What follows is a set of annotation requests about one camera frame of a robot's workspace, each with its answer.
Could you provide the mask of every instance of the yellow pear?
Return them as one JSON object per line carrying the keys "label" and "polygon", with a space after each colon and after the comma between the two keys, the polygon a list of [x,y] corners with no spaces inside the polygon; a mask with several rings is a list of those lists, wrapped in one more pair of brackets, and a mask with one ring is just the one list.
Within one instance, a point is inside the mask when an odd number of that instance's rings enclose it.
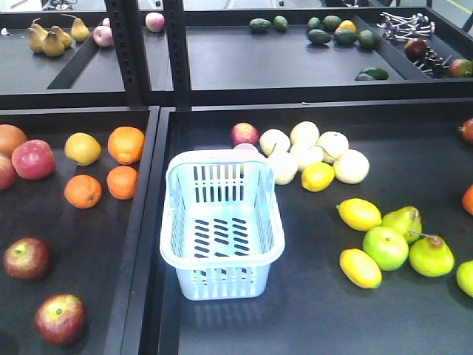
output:
{"label": "yellow pear", "polygon": [[90,30],[79,17],[74,18],[71,35],[77,42],[84,42],[90,36]]}
{"label": "yellow pear", "polygon": [[64,45],[53,31],[49,31],[43,41],[43,52],[48,57],[58,57],[64,54]]}
{"label": "yellow pear", "polygon": [[46,31],[43,27],[41,27],[40,24],[36,24],[35,22],[33,22],[33,23],[31,24],[30,28],[33,28],[33,29],[35,29],[36,31],[38,31],[38,34],[39,34],[41,37],[43,37],[43,38],[45,38],[46,35],[47,35],[47,31]]}
{"label": "yellow pear", "polygon": [[72,37],[69,33],[64,32],[64,30],[60,28],[59,26],[52,26],[51,31],[53,31],[56,35],[58,35],[59,41],[62,42],[62,44],[64,45],[64,48],[71,47]]}
{"label": "yellow pear", "polygon": [[44,37],[39,34],[37,30],[34,28],[28,28],[28,44],[30,45],[31,50],[34,53],[41,53],[43,52],[43,42]]}

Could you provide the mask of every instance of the apple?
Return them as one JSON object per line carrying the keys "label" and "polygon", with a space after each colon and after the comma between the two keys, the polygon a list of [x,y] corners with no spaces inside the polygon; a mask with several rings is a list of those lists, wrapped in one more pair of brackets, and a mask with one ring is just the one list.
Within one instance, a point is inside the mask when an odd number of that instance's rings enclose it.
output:
{"label": "apple", "polygon": [[449,65],[449,74],[452,78],[471,78],[473,63],[468,59],[455,59]]}
{"label": "apple", "polygon": [[145,24],[151,32],[160,32],[165,24],[164,16],[160,13],[148,13],[145,17]]}
{"label": "apple", "polygon": [[240,143],[258,144],[259,132],[256,127],[246,122],[240,122],[231,129],[231,141],[234,146]]}
{"label": "apple", "polygon": [[327,131],[320,135],[317,145],[324,150],[324,162],[333,164],[339,155],[348,149],[348,139],[340,132]]}
{"label": "apple", "polygon": [[57,346],[70,345],[84,333],[86,309],[74,294],[55,294],[45,300],[35,316],[39,334]]}
{"label": "apple", "polygon": [[97,26],[92,32],[94,42],[99,47],[110,47],[113,45],[112,29],[107,26]]}
{"label": "apple", "polygon": [[255,152],[258,152],[258,148],[256,148],[253,144],[251,143],[240,143],[234,146],[234,149],[250,149],[254,150]]}
{"label": "apple", "polygon": [[283,131],[272,128],[259,137],[259,146],[263,154],[269,157],[273,152],[287,152],[290,148],[290,139]]}
{"label": "apple", "polygon": [[458,132],[465,142],[473,144],[473,117],[463,122],[462,127],[458,128]]}
{"label": "apple", "polygon": [[0,153],[0,192],[11,187],[17,179],[18,175],[13,168],[11,159]]}
{"label": "apple", "polygon": [[50,247],[37,237],[17,240],[5,251],[3,257],[7,274],[26,281],[41,280],[46,275],[50,262]]}
{"label": "apple", "polygon": [[409,255],[406,238],[384,226],[373,227],[364,235],[363,250],[383,271],[400,268]]}
{"label": "apple", "polygon": [[20,177],[39,180],[51,175],[56,160],[50,145],[41,139],[31,139],[13,150],[12,164]]}
{"label": "apple", "polygon": [[473,260],[461,263],[455,277],[458,287],[470,297],[473,297]]}
{"label": "apple", "polygon": [[404,53],[411,61],[418,61],[425,57],[429,46],[422,38],[412,38],[404,45]]}

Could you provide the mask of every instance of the fruit stem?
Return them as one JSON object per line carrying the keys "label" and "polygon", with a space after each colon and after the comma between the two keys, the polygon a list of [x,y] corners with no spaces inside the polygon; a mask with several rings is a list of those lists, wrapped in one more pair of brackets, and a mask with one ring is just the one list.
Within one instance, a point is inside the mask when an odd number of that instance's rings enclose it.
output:
{"label": "fruit stem", "polygon": [[318,144],[314,144],[313,146],[317,146],[318,148],[321,148],[326,155],[329,156],[329,158],[332,158],[333,160],[338,160],[334,156],[332,156],[323,146],[319,146]]}
{"label": "fruit stem", "polygon": [[69,13],[62,13],[61,15],[62,16],[69,16],[69,17],[72,17],[72,18],[77,18],[77,16],[70,15]]}
{"label": "fruit stem", "polygon": [[427,237],[429,238],[429,243],[432,247],[434,248],[440,248],[444,241],[442,239],[442,237],[440,235],[436,235],[436,234],[425,234],[425,233],[420,233],[418,231],[410,231],[412,234],[416,234],[416,235],[420,235],[422,237]]}

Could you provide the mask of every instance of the pear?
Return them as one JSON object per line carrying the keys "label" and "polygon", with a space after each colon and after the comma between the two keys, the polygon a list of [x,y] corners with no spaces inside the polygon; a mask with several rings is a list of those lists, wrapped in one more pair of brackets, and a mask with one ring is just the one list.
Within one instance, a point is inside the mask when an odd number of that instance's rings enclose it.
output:
{"label": "pear", "polygon": [[90,36],[90,30],[79,17],[74,18],[71,35],[77,42],[84,42]]}
{"label": "pear", "polygon": [[421,215],[419,210],[412,206],[405,206],[384,215],[381,225],[402,234],[408,244],[419,239],[422,232]]}
{"label": "pear", "polygon": [[40,24],[35,23],[35,21],[37,20],[39,20],[39,18],[33,20],[32,24],[30,25],[30,28],[34,28],[35,30],[37,30],[38,33],[44,38],[47,36],[47,31]]}
{"label": "pear", "polygon": [[34,53],[43,52],[44,37],[34,28],[27,29],[28,44]]}
{"label": "pear", "polygon": [[72,44],[72,37],[69,33],[64,32],[62,28],[59,26],[52,26],[51,31],[53,31],[59,37],[59,41],[62,42],[64,48],[71,47]]}
{"label": "pear", "polygon": [[64,45],[53,31],[49,31],[43,41],[43,52],[48,57],[58,57],[64,54]]}
{"label": "pear", "polygon": [[455,257],[445,240],[439,235],[421,234],[409,250],[409,262],[419,274],[439,277],[448,274],[455,266]]}

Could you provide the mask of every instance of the green apple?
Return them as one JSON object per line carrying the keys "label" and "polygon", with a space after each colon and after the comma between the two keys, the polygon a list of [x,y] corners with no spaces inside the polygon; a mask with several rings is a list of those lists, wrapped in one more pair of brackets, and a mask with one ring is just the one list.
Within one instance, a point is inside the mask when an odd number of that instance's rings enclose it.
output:
{"label": "green apple", "polygon": [[473,297],[473,260],[465,261],[458,266],[457,283],[463,292]]}
{"label": "green apple", "polygon": [[404,236],[384,226],[373,227],[364,235],[363,250],[383,271],[400,268],[409,255],[409,246]]}

